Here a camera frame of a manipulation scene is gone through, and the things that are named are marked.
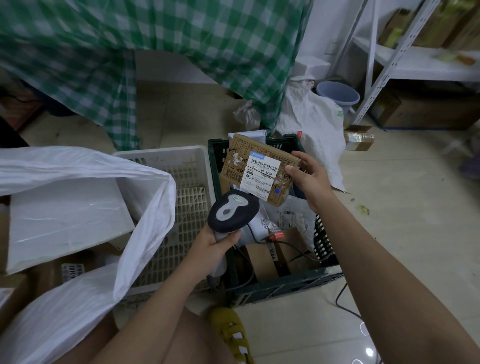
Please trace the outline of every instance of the white plastic crate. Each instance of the white plastic crate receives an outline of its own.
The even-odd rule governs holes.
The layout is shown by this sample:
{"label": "white plastic crate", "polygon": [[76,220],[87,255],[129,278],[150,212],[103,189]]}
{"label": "white plastic crate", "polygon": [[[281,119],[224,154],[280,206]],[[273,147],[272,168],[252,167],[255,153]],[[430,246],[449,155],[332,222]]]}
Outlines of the white plastic crate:
{"label": "white plastic crate", "polygon": [[[175,225],[122,302],[135,308],[148,300],[184,259],[206,223],[215,192],[205,146],[135,150],[114,155],[168,172],[177,183]],[[197,291],[207,288],[208,285],[201,284]]]}

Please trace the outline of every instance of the dark green crate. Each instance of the dark green crate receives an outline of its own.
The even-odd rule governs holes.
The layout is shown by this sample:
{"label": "dark green crate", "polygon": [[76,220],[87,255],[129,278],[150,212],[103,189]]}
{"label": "dark green crate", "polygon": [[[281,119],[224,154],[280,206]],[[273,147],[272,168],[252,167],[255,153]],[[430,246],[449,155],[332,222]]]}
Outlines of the dark green crate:
{"label": "dark green crate", "polygon": [[[305,150],[301,146],[300,139],[296,134],[286,134],[282,138],[267,139],[266,143],[269,146],[284,150],[291,153],[294,150]],[[222,195],[220,188],[220,179],[218,173],[222,171],[225,157],[227,156],[229,140],[210,139],[208,141],[208,156],[210,158],[210,168],[212,169],[213,185],[215,188],[215,197],[219,199]],[[315,236],[320,234],[321,225],[320,219],[315,223]],[[235,257],[233,249],[227,252],[228,269],[223,276],[225,287],[231,289],[241,284],[237,274],[237,267],[235,265]],[[326,268],[338,265],[335,255],[322,263],[322,267],[306,272],[292,274],[286,277],[271,279],[266,282],[252,282],[251,284],[228,291],[227,298],[230,306],[239,307],[247,304],[256,303],[288,294],[309,290],[314,287],[320,287],[333,280],[343,276],[342,273],[326,274]]]}

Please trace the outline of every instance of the yellow shoe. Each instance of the yellow shoe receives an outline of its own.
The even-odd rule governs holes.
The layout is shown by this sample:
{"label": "yellow shoe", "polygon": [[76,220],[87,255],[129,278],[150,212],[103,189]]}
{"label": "yellow shoe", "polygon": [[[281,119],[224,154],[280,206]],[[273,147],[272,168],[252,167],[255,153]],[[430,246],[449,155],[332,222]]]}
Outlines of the yellow shoe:
{"label": "yellow shoe", "polygon": [[210,312],[207,319],[239,363],[254,364],[245,328],[234,310],[217,307]]}

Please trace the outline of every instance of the bucket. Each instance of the bucket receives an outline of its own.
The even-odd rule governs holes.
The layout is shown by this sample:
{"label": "bucket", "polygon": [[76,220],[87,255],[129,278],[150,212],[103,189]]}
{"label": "bucket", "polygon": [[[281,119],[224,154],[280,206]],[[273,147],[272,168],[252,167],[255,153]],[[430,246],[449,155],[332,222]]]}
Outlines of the bucket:
{"label": "bucket", "polygon": [[350,86],[340,82],[325,81],[317,85],[317,94],[335,101],[346,115],[350,108],[360,101],[360,94]]}

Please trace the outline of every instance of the tiled floor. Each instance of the tiled floor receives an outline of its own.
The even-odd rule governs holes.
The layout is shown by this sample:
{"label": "tiled floor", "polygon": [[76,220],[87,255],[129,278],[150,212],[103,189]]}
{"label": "tiled floor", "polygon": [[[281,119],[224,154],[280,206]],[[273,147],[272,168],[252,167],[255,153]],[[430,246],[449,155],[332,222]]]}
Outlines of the tiled floor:
{"label": "tiled floor", "polygon": [[[160,85],[155,92],[140,88],[142,148],[206,145],[242,130],[232,115],[242,100],[219,86]],[[480,183],[458,174],[470,155],[466,147],[455,147],[464,133],[373,131],[376,140],[368,152],[345,152],[341,158],[350,194],[340,199],[480,344]],[[114,151],[103,129],[82,117],[44,115],[23,136],[33,146]],[[358,204],[370,215],[357,212]],[[344,282],[238,309],[256,362],[375,363],[376,353],[367,355],[374,346],[361,321],[334,306]],[[217,301],[202,295],[188,306],[200,312]],[[356,309],[348,290],[341,302]]]}

